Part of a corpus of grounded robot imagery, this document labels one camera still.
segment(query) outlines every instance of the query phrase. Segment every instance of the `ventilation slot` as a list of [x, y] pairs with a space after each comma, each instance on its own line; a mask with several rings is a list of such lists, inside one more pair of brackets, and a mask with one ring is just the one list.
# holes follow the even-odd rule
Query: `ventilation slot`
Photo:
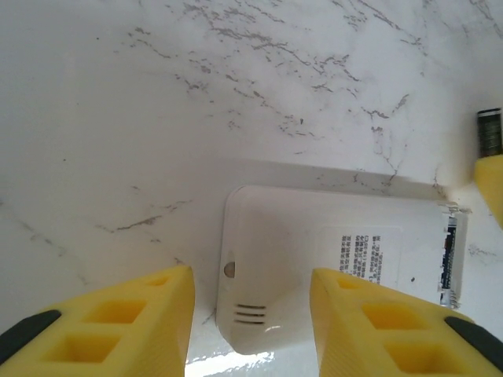
[[266, 319], [266, 307], [236, 304], [234, 308], [234, 322], [246, 325], [264, 325]]

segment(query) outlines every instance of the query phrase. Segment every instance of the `square cutout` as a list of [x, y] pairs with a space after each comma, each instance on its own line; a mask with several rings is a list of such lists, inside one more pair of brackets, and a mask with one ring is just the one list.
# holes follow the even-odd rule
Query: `square cutout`
[[67, 335], [44, 357], [45, 361], [102, 363], [119, 342], [118, 335]]
[[440, 344], [393, 342], [384, 346], [398, 369], [410, 374], [461, 374], [462, 365]]
[[99, 305], [84, 319], [95, 324], [132, 324], [147, 305], [146, 301], [109, 301]]
[[363, 304], [363, 313], [377, 330], [416, 330], [427, 328], [406, 305], [398, 303]]
[[164, 285], [168, 281], [169, 277], [167, 276], [162, 276], [158, 277], [157, 279], [150, 280], [147, 285], [152, 285], [154, 287], [159, 287], [161, 285]]

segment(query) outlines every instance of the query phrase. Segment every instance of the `white marble surface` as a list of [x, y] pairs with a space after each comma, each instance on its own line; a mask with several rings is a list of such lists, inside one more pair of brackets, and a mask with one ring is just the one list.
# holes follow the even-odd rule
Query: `white marble surface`
[[503, 102], [498, 0], [0, 4], [0, 331], [185, 263], [187, 375], [316, 375], [215, 327], [223, 205], [243, 184], [448, 196], [472, 210], [461, 311], [500, 338], [503, 232], [471, 183]]

